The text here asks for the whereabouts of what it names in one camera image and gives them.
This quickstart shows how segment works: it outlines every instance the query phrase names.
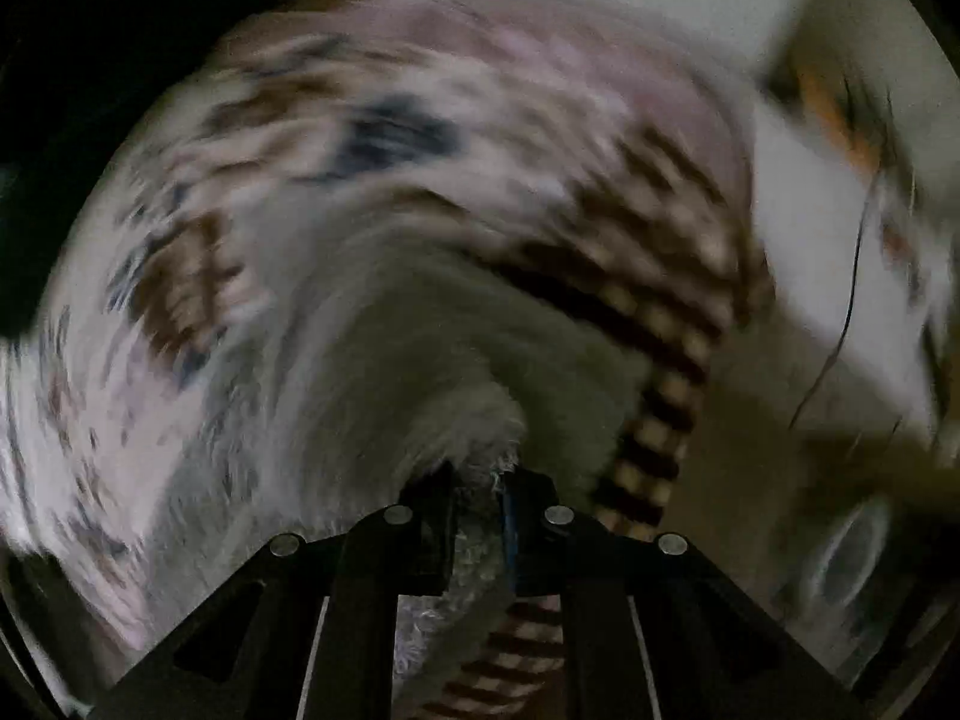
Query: brown and white checkered fabric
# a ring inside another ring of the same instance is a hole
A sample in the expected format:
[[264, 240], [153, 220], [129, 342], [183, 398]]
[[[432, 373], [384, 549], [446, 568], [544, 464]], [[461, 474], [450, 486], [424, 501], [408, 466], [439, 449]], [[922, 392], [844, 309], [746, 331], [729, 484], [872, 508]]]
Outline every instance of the brown and white checkered fabric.
[[[598, 180], [579, 191], [583, 218], [572, 240], [530, 242], [488, 264], [653, 363], [592, 495], [594, 517], [613, 533], [651, 541], [680, 473], [710, 357], [734, 318], [744, 319], [755, 269], [736, 214], [712, 180], [661, 133], [648, 129], [639, 140], [624, 149], [620, 184]], [[632, 191], [656, 194], [653, 213], [649, 204], [635, 211], [642, 203], [632, 202]], [[690, 207], [699, 224], [689, 223]], [[517, 602], [482, 658], [416, 717], [508, 717], [562, 665], [560, 598]]]

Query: black metal bracket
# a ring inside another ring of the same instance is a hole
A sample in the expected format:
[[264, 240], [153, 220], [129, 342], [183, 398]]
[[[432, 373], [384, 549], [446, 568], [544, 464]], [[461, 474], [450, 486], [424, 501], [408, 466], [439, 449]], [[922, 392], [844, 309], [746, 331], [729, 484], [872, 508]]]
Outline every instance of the black metal bracket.
[[[682, 536], [613, 536], [526, 470], [501, 504], [515, 593], [563, 602], [569, 720], [867, 717]], [[344, 536], [276, 536], [91, 720], [386, 720], [397, 596], [445, 590], [455, 533], [445, 466]]]
[[453, 485], [447, 464], [345, 536], [276, 536], [89, 717], [293, 720], [301, 697], [308, 720], [388, 717], [397, 596], [448, 585]]

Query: black cable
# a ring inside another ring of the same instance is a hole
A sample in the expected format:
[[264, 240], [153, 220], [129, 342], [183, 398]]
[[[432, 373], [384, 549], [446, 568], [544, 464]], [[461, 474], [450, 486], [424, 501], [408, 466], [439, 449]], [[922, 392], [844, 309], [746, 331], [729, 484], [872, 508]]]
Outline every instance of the black cable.
[[872, 177], [870, 180], [870, 187], [867, 189], [867, 196], [863, 200], [863, 211], [860, 214], [860, 226], [856, 231], [856, 248], [853, 250], [853, 273], [851, 274], [850, 279], [850, 297], [847, 300], [847, 315], [844, 318], [843, 329], [840, 331], [840, 338], [837, 338], [836, 346], [834, 346], [833, 351], [827, 356], [827, 360], [824, 361], [823, 367], [820, 368], [820, 373], [817, 374], [817, 378], [813, 380], [813, 384], [811, 384], [810, 388], [806, 391], [806, 394], [803, 396], [803, 400], [800, 400], [797, 410], [795, 410], [793, 413], [793, 418], [790, 419], [790, 424], [788, 426], [789, 430], [793, 430], [794, 426], [797, 424], [797, 420], [800, 419], [800, 415], [803, 414], [803, 409], [805, 409], [810, 400], [813, 399], [813, 396], [817, 394], [817, 391], [823, 384], [824, 378], [827, 377], [829, 370], [836, 365], [837, 360], [840, 359], [840, 352], [843, 351], [843, 344], [846, 343], [847, 333], [850, 331], [851, 319], [853, 319], [853, 301], [856, 300], [856, 277], [857, 272], [860, 269], [860, 250], [863, 247], [863, 234], [867, 227], [867, 214], [870, 213], [871, 200], [874, 198], [874, 192], [877, 189], [877, 181], [880, 180], [880, 172], [880, 167], [878, 167], [874, 172], [874, 177]]

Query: metal screw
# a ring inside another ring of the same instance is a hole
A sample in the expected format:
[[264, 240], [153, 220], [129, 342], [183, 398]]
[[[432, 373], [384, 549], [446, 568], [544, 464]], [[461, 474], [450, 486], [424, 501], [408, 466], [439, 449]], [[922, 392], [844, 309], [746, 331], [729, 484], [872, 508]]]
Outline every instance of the metal screw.
[[391, 506], [383, 512], [383, 518], [389, 525], [406, 525], [414, 518], [414, 512], [409, 506]]
[[683, 555], [688, 543], [679, 533], [664, 533], [656, 540], [656, 546], [661, 548], [664, 555]]
[[277, 557], [290, 557], [299, 550], [299, 538], [292, 533], [281, 533], [270, 539], [270, 551]]
[[551, 506], [544, 511], [544, 518], [551, 525], [569, 525], [573, 517], [573, 509], [566, 506]]

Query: patterned blanket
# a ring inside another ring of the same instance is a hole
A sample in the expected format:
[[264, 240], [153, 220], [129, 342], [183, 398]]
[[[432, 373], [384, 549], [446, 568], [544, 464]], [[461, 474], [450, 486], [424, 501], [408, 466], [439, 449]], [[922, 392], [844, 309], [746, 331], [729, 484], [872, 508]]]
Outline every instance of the patterned blanket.
[[0, 350], [0, 533], [122, 649], [105, 683], [274, 533], [342, 532], [450, 460], [457, 567], [401, 603], [397, 712], [505, 716], [563, 648], [553, 598], [445, 644], [500, 574], [493, 472], [653, 536], [764, 282], [749, 153], [680, 52], [555, 16], [268, 14], [118, 152]]

